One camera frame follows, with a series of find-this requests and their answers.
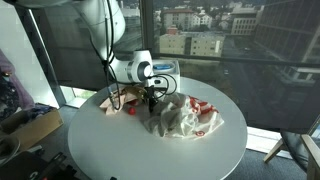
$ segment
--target white table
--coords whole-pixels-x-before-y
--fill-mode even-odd
[[[75,115],[68,132],[72,158],[92,179],[204,180],[227,177],[240,162],[247,143],[247,126],[239,108],[225,94],[202,82],[181,78],[180,92],[206,100],[220,111],[224,124],[199,140],[156,137],[126,111],[106,116],[99,105],[103,89]]]

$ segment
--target building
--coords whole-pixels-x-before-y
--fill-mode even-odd
[[[192,16],[191,27],[197,27],[201,25],[207,26],[209,29],[212,25],[212,17],[206,14],[204,10],[201,10],[201,13],[199,14],[194,13]]]
[[[160,53],[221,57],[224,36],[182,32],[160,36]]]
[[[233,8],[241,8],[242,7],[242,2],[234,2],[231,1],[228,5],[228,8],[233,9]]]
[[[227,21],[221,21],[219,27],[221,27],[222,30],[228,30],[229,23]]]
[[[257,8],[234,8],[231,15],[233,24],[231,35],[249,36],[253,35],[259,23],[263,6]]]
[[[176,35],[178,34],[179,30],[175,25],[172,25],[167,28],[167,34]]]
[[[163,25],[167,29],[171,25],[182,27],[182,30],[191,28],[193,11],[190,9],[168,9],[163,11]]]
[[[185,54],[186,36],[165,34],[160,36],[160,53]]]
[[[280,61],[320,63],[320,7],[319,0],[267,0],[257,26],[255,42]],[[266,89],[268,101],[282,113],[280,118],[294,118],[311,95],[319,68],[276,66]]]
[[[231,19],[231,13],[223,13],[221,16],[221,21],[229,21]]]

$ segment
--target box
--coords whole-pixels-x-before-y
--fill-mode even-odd
[[[63,124],[58,109],[53,108],[50,112],[35,118],[18,129],[16,128],[25,123],[28,118],[28,112],[19,111],[0,123],[1,131],[19,139],[20,151],[28,150]]]
[[[155,65],[165,65],[169,68],[166,69],[155,69],[153,68],[153,73],[157,74],[169,74],[177,82],[177,92],[180,92],[180,68],[179,62],[177,60],[153,60],[153,66]],[[175,89],[174,80],[170,76],[165,76],[169,81],[169,89],[167,93],[171,93]],[[152,78],[154,80],[154,86],[156,88],[167,88],[167,81],[161,77]]]

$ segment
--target black chair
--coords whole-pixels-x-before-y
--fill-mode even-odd
[[[293,160],[307,172],[308,180],[320,180],[320,139],[311,138],[308,134],[280,132],[282,139],[265,156],[268,163],[280,150],[287,150]]]

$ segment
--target red and white plastic bag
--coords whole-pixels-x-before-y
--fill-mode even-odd
[[[181,93],[166,95],[154,107],[146,129],[160,137],[198,139],[223,124],[219,111],[210,103]]]

